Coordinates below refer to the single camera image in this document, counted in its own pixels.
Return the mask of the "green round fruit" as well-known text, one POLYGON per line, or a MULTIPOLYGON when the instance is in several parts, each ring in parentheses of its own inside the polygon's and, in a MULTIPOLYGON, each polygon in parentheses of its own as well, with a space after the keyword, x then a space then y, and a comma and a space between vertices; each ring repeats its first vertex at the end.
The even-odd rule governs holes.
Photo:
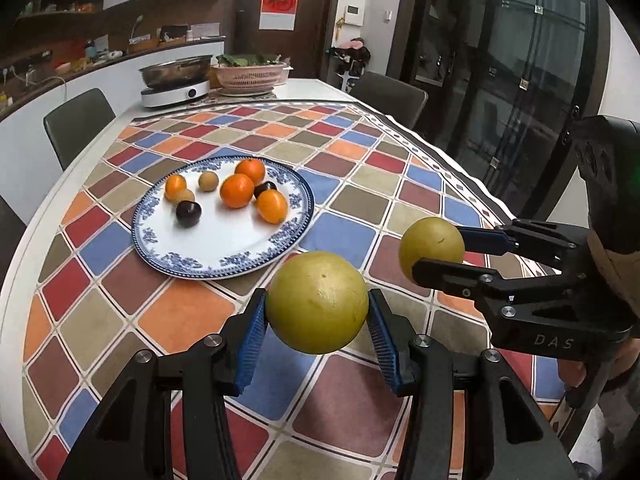
POLYGON ((465 246, 459 230, 445 219, 425 217, 408 227, 401 237, 398 259, 401 271, 414 283, 412 267, 422 258, 462 263, 465 246))

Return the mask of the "large yellow-green fruit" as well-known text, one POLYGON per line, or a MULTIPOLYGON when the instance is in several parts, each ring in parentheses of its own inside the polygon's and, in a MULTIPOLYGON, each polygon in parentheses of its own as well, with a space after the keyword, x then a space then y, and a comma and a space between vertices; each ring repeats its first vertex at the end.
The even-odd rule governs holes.
POLYGON ((288 260, 267 289, 271 329, 284 344, 307 354, 347 346, 360 332, 368 309, 366 282, 333 252, 305 252, 288 260))

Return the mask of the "oval orange fruit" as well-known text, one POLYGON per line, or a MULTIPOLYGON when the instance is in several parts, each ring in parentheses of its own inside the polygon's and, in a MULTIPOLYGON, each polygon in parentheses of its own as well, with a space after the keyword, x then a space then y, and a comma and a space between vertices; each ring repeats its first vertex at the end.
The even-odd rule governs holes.
POLYGON ((267 223, 282 223, 288 215, 288 200, 277 190, 261 192, 256 200, 258 214, 267 223))

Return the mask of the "dark plum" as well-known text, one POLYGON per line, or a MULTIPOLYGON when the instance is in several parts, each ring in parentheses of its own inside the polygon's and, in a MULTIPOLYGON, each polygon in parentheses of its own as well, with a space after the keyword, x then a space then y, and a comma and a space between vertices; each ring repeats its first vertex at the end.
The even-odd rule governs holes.
POLYGON ((266 191, 275 190, 277 191, 277 185, 275 185, 272 181, 265 181, 261 184, 258 184, 254 188, 254 197, 258 198, 260 194, 266 191))
POLYGON ((200 222, 202 208, 193 200, 182 200, 175 209, 175 215, 178 223, 183 228, 192 228, 200 222))

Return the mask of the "large orange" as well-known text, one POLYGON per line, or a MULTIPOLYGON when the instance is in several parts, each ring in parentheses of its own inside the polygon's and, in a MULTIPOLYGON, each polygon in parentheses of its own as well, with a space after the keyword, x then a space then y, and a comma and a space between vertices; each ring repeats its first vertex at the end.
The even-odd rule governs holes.
POLYGON ((243 158, 235 166, 234 173, 244 174, 257 186, 265 179, 266 168, 264 163, 257 158, 243 158))
POLYGON ((246 174, 232 174, 220 186, 219 195, 224 206, 240 209, 247 206, 254 194, 254 182, 246 174))

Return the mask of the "small tangerine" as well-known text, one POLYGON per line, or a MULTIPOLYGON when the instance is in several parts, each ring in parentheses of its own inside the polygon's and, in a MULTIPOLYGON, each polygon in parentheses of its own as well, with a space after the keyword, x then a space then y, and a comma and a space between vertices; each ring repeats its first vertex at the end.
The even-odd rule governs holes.
POLYGON ((173 174, 165 181, 164 194, 166 200, 172 202, 175 196, 186 189, 186 179, 182 174, 173 174))

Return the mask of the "small tan kiwi fruit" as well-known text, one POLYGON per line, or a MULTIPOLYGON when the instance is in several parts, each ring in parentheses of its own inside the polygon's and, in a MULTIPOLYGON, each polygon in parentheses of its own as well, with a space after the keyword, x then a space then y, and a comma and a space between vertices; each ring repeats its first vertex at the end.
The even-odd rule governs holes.
POLYGON ((218 184, 219 178, 213 171, 203 171, 198 177, 198 188, 202 192, 214 192, 218 184))

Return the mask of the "grey chair right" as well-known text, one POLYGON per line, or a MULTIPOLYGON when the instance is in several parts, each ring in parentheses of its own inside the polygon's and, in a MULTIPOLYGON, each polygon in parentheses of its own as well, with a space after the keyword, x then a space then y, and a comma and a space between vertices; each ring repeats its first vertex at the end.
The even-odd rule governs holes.
POLYGON ((409 129, 418 122, 428 100, 424 90, 373 72, 364 72, 350 95, 409 129))

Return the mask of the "grey chair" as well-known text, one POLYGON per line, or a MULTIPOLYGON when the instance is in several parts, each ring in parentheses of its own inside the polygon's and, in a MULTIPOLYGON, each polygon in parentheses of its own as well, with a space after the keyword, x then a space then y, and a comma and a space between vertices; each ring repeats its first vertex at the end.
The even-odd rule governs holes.
POLYGON ((25 230, 25 223, 4 198, 0 197, 0 285, 6 278, 6 272, 25 230))
POLYGON ((43 127, 65 170, 115 118, 104 93, 93 88, 66 101, 43 118, 43 127))
POLYGON ((409 129, 418 122, 428 100, 424 90, 373 72, 364 72, 350 95, 409 129))

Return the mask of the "blue white porcelain plate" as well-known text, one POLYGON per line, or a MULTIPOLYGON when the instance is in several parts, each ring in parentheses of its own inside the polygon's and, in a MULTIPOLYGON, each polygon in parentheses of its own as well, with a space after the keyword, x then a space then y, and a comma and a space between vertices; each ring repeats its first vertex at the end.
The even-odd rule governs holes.
POLYGON ((295 170, 262 158, 266 180, 276 186, 288 212, 283 221, 270 224, 254 203, 227 207, 217 190, 198 188, 205 171, 221 180, 234 174, 241 155, 213 156, 191 162, 162 177, 146 192, 134 210, 131 238, 138 256, 151 268, 173 278, 216 281, 249 274, 268 266, 299 242, 314 215, 314 193, 295 170), (194 226, 178 221, 176 206, 166 197, 166 182, 180 176, 201 208, 194 226))

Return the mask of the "grey chair near left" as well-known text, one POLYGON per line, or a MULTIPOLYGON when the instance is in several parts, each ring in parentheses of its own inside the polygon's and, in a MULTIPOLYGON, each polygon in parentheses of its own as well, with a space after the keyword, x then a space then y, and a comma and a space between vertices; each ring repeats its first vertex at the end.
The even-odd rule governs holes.
POLYGON ((4 198, 0 197, 0 285, 6 278, 6 272, 25 230, 25 223, 4 198))

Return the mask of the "stroller with pink cloth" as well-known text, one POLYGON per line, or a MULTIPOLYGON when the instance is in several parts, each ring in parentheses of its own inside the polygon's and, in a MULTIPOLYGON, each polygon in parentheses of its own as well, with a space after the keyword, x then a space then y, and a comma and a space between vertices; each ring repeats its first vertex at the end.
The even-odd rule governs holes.
POLYGON ((371 52, 361 37, 352 38, 337 47, 329 47, 326 54, 337 60, 335 73, 345 93, 352 91, 371 61, 371 52))

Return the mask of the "dark wooden door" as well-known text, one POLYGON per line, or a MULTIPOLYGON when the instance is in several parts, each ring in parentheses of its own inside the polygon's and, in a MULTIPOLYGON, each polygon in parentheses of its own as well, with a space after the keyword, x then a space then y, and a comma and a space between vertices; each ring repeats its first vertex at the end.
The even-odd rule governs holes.
POLYGON ((232 0, 231 54, 280 56, 295 78, 326 70, 329 18, 337 0, 232 0))

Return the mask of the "white counter cabinet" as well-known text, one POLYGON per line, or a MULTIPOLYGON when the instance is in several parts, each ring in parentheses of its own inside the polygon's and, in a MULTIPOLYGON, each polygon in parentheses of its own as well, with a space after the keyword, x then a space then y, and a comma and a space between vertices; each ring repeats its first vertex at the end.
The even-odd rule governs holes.
POLYGON ((223 39, 106 63, 36 96, 1 121, 1 198, 28 223, 63 171, 146 89, 148 66, 224 53, 223 39))

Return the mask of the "pink basket with greens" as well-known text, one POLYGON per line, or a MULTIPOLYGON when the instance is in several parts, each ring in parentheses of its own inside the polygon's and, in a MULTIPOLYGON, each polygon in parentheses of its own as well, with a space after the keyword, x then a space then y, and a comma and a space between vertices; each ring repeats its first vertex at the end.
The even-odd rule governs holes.
POLYGON ((284 84, 290 70, 279 55, 221 54, 210 66, 209 76, 224 96, 258 96, 284 84))

